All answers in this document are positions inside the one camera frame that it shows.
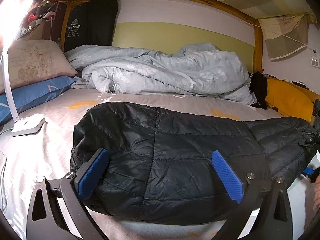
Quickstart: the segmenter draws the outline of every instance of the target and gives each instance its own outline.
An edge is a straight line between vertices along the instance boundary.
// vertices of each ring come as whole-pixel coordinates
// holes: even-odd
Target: black puffer jacket
[[[294,117],[239,122],[105,103],[75,126],[71,171],[98,148],[109,149],[108,169],[95,190],[105,213],[154,223],[202,224],[226,218],[236,206],[212,167],[214,150],[244,174],[282,177],[289,187],[316,153],[298,143],[313,138],[313,128]]]

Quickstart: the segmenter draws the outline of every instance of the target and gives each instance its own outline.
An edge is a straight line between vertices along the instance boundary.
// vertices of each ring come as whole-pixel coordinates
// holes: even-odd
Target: orange fabric
[[[285,81],[268,79],[266,102],[269,107],[278,108],[278,112],[284,116],[298,117],[311,122],[312,101]]]

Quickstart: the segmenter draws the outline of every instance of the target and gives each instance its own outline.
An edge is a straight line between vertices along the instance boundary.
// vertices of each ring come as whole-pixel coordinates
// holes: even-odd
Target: floral pillow
[[[76,75],[59,46],[50,40],[15,41],[8,51],[11,89],[58,76]],[[0,71],[0,94],[4,93]]]

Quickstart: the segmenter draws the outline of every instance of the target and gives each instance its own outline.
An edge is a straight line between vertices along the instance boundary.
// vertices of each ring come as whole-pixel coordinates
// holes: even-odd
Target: silver bolt
[[[281,184],[283,182],[283,179],[281,179],[280,177],[276,178],[276,182],[278,182],[279,184]]]
[[[255,178],[255,175],[254,175],[253,173],[249,172],[249,173],[247,174],[247,178],[248,178],[248,179],[254,179],[254,178]]]
[[[44,176],[39,176],[37,178],[37,182],[41,183],[44,180]]]
[[[72,172],[72,171],[70,171],[70,172],[68,172],[67,174],[66,174],[66,178],[67,179],[72,179],[73,177],[74,177],[74,173]]]

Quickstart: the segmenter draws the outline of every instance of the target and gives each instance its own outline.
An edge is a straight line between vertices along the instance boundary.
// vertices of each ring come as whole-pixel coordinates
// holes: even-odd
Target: bright light
[[[0,4],[0,37],[3,39],[3,54],[7,53],[20,24],[33,0],[3,0]]]

